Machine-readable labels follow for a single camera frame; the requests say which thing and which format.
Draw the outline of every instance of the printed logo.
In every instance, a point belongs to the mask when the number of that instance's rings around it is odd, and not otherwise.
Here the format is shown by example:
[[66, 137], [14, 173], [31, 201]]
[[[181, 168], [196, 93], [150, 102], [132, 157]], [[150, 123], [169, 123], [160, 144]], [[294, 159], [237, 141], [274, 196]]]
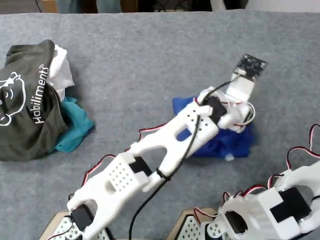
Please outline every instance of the printed logo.
[[0, 126], [10, 125], [12, 116], [21, 112], [25, 103], [25, 82], [14, 71], [7, 80], [0, 81]]

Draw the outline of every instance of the pile of clothes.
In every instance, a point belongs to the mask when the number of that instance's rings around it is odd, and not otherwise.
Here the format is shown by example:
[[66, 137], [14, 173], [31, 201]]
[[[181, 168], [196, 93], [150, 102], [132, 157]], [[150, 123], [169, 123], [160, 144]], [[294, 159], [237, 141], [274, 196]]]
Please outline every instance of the pile of clothes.
[[65, 89], [74, 86], [67, 51], [51, 40], [13, 45], [0, 69], [0, 161], [71, 152], [94, 126]]

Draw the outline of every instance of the blue plastic bag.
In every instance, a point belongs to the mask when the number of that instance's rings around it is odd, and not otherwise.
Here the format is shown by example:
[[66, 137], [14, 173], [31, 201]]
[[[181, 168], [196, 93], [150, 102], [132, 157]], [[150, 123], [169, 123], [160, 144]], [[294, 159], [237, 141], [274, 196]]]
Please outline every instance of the blue plastic bag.
[[[172, 99], [173, 112], [177, 115], [194, 97], [181, 98], [174, 97]], [[191, 133], [185, 129], [177, 136], [179, 141], [183, 141], [189, 137]], [[225, 158], [231, 155], [235, 158], [246, 158], [250, 154], [250, 147], [255, 143], [255, 133], [253, 123], [248, 124], [244, 131], [237, 133], [229, 129], [220, 129], [219, 133], [203, 145], [192, 156], [194, 157], [216, 157]]]

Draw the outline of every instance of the gray carpet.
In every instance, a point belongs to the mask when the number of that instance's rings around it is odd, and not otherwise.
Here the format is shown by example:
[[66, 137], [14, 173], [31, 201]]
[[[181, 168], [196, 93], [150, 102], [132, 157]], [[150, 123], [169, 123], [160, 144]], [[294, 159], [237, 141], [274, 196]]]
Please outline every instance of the gray carpet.
[[[259, 139], [250, 157], [190, 158], [142, 211], [133, 236], [163, 239], [182, 209], [217, 208], [223, 191], [266, 183], [285, 170], [290, 147], [307, 145], [309, 127], [320, 119], [319, 22], [317, 13], [245, 10], [1, 15], [0, 65], [11, 45], [52, 39], [68, 50], [76, 86], [67, 94], [80, 99], [96, 123], [72, 153], [0, 163], [1, 239], [37, 239], [51, 217], [66, 209], [85, 170], [104, 154], [123, 151], [138, 129], [170, 120], [172, 97], [196, 95], [229, 80], [244, 53], [269, 62], [251, 98]], [[163, 152], [144, 157], [155, 169]], [[292, 154], [294, 167], [314, 161]], [[135, 196], [110, 225], [115, 237], [128, 236], [130, 220], [147, 196]], [[319, 233], [304, 239], [319, 239]]]

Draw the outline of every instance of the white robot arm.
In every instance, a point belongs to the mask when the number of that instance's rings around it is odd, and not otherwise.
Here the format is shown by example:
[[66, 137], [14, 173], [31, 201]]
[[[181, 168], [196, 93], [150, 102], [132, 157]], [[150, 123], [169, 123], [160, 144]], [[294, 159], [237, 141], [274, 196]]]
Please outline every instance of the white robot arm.
[[[246, 103], [266, 65], [266, 62], [246, 54], [233, 71], [225, 94], [219, 94], [213, 87], [205, 89], [175, 118], [133, 143], [129, 150], [118, 154], [102, 172], [78, 189], [67, 203], [71, 215], [82, 204], [95, 201], [97, 205], [93, 222], [79, 227], [82, 238], [91, 240], [117, 217], [124, 204], [136, 193], [148, 192], [175, 171], [191, 142], [198, 118], [194, 142], [186, 157], [212, 139], [219, 129], [243, 131], [251, 112]], [[184, 129], [188, 129], [191, 136], [183, 141], [177, 140], [177, 135]], [[167, 153], [157, 171], [152, 172], [141, 155], [163, 147]]]
[[[287, 170], [268, 190], [231, 196], [212, 222], [203, 222], [207, 238], [230, 240], [297, 240], [320, 227], [320, 161]], [[310, 188], [311, 205], [296, 186]]]

